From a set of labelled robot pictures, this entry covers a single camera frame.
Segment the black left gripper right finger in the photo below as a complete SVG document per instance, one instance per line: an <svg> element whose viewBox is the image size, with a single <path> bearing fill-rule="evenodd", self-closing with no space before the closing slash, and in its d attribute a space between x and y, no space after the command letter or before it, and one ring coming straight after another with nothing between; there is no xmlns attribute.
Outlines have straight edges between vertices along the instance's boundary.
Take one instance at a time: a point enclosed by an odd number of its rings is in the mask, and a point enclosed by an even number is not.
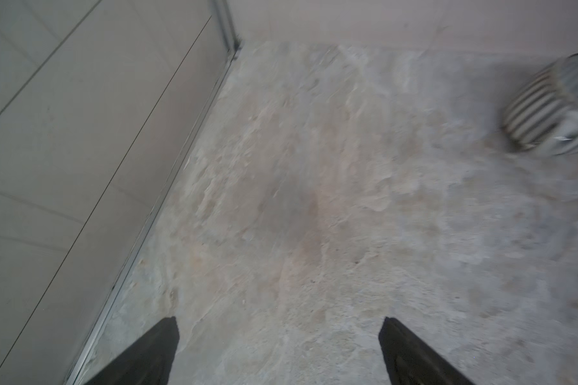
<svg viewBox="0 0 578 385"><path fill-rule="evenodd" d="M378 340L392 384L475 384L396 318L385 318Z"/></svg>

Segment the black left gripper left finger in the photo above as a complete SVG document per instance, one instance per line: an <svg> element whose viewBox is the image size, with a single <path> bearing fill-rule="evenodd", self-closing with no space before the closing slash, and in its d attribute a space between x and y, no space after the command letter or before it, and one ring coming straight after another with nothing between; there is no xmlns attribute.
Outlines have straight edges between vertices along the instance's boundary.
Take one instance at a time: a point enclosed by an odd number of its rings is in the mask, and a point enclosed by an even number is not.
<svg viewBox="0 0 578 385"><path fill-rule="evenodd" d="M167 385L179 339L176 318L163 318L86 385Z"/></svg>

